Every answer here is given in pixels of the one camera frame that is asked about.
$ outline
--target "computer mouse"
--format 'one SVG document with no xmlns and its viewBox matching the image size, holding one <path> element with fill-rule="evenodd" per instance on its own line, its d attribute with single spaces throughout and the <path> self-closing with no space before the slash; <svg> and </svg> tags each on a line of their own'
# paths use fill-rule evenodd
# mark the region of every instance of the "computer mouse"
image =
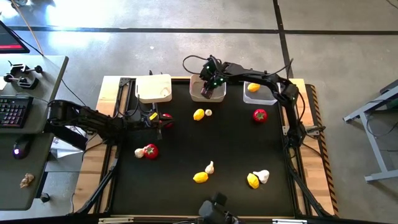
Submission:
<svg viewBox="0 0 398 224">
<path fill-rule="evenodd" d="M 33 134 L 24 134 L 15 141 L 14 148 L 12 149 L 12 155 L 15 159 L 23 159 L 29 154 L 33 139 Z"/>
</svg>

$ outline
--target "wooden board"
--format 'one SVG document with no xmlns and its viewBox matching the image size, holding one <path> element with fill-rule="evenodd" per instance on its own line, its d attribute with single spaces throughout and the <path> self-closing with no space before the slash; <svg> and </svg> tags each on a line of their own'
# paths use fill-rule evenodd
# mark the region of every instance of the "wooden board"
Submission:
<svg viewBox="0 0 398 224">
<path fill-rule="evenodd" d="M 103 79 L 103 84 L 101 91 L 99 93 L 98 103 L 96 109 L 104 114 L 113 115 L 114 106 L 116 103 L 116 98 L 118 95 L 119 81 L 122 77 L 111 77 L 105 76 Z M 306 126 L 312 126 L 313 120 L 311 116 L 311 110 L 308 103 L 307 91 L 305 89 L 305 83 L 302 79 L 290 79 L 294 84 L 296 84 L 305 100 L 305 113 L 303 115 L 302 121 Z M 126 88 L 122 94 L 121 108 L 124 109 L 124 102 L 127 97 Z M 297 103 L 298 112 L 301 114 L 303 110 L 303 103 L 301 99 L 298 99 Z M 88 147 L 101 142 L 100 138 L 92 140 Z M 305 138 L 305 144 L 313 147 L 319 151 L 318 143 L 316 140 L 311 138 Z M 81 172 L 76 185 L 75 196 L 73 197 L 73 203 L 75 208 L 79 209 L 83 204 L 89 199 L 91 194 L 97 188 L 100 182 L 100 174 L 102 169 L 102 164 L 105 156 L 105 145 L 98 146 L 92 150 L 86 152 L 84 160 L 81 166 Z M 115 147 L 112 150 L 112 156 L 114 157 Z M 333 213 L 333 206 L 329 194 L 328 182 L 326 180 L 325 170 L 323 168 L 322 159 L 314 153 L 311 149 L 305 146 L 301 147 L 301 155 L 303 160 L 305 178 L 307 180 L 308 188 L 314 194 L 315 198 L 322 204 L 323 208 L 331 213 Z M 108 199 L 109 184 L 104 190 L 103 199 L 101 202 L 100 210 L 103 211 L 106 206 L 106 201 Z M 305 211 L 303 203 L 303 195 L 301 190 L 297 187 L 297 195 L 299 200 L 300 210 Z"/>
</svg>

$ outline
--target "white container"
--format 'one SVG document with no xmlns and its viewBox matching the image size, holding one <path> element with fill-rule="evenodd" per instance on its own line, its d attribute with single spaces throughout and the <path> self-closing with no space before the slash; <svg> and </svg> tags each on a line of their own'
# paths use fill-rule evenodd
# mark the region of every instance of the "white container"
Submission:
<svg viewBox="0 0 398 224">
<path fill-rule="evenodd" d="M 249 82 L 244 82 L 243 85 L 243 101 L 245 103 L 257 104 L 257 105 L 273 105 L 277 100 L 272 95 L 270 89 L 264 85 L 260 86 L 258 91 L 254 93 L 248 90 Z"/>
<path fill-rule="evenodd" d="M 172 77 L 169 74 L 144 75 L 136 78 L 136 97 L 141 103 L 172 100 Z"/>
<path fill-rule="evenodd" d="M 210 103 L 220 103 L 223 101 L 226 94 L 226 83 L 213 90 L 213 94 L 210 99 L 203 97 L 200 92 L 203 88 L 205 81 L 201 80 L 199 75 L 192 75 L 189 83 L 189 93 L 191 98 L 195 102 L 210 102 Z"/>
</svg>

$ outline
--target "gray metal stand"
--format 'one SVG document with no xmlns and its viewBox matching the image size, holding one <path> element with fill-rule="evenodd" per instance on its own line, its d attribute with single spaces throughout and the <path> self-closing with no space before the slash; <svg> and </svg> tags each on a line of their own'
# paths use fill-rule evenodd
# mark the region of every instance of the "gray metal stand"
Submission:
<svg viewBox="0 0 398 224">
<path fill-rule="evenodd" d="M 352 112 L 350 115 L 343 118 L 346 123 L 352 122 L 356 118 L 361 118 L 362 124 L 365 126 L 368 123 L 368 114 L 376 110 L 386 103 L 389 102 L 390 99 L 394 99 L 398 97 L 398 86 L 384 93 L 383 95 L 377 97 L 376 99 L 370 101 L 360 109 Z M 380 173 L 371 174 L 369 176 L 365 176 L 365 180 L 367 182 L 373 180 L 387 179 L 391 177 L 398 177 L 398 170 L 387 170 L 386 164 L 382 158 L 382 154 L 380 152 L 379 146 L 377 145 L 376 138 L 368 131 L 368 128 L 365 127 L 366 134 L 368 135 L 368 139 L 372 145 L 372 149 L 374 155 L 376 156 L 377 163 L 379 164 Z"/>
</svg>

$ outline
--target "red toy tomato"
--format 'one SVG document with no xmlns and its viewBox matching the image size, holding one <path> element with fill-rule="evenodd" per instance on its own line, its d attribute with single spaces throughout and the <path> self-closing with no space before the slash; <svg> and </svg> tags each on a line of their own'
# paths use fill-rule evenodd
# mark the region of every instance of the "red toy tomato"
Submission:
<svg viewBox="0 0 398 224">
<path fill-rule="evenodd" d="M 168 117 L 168 118 L 173 118 L 171 115 L 169 115 L 169 114 L 163 114 L 163 116 L 165 116 L 165 117 Z M 170 123 L 170 124 L 168 124 L 168 125 L 166 125 L 166 126 L 164 126 L 165 128 L 169 128 L 169 127 L 171 127 L 171 126 L 173 126 L 173 123 Z"/>
<path fill-rule="evenodd" d="M 265 110 L 257 109 L 253 114 L 253 118 L 257 122 L 264 123 L 264 122 L 266 122 L 268 115 Z"/>
<path fill-rule="evenodd" d="M 149 144 L 144 147 L 144 156 L 148 159 L 155 159 L 159 154 L 159 150 L 154 144 Z"/>
</svg>

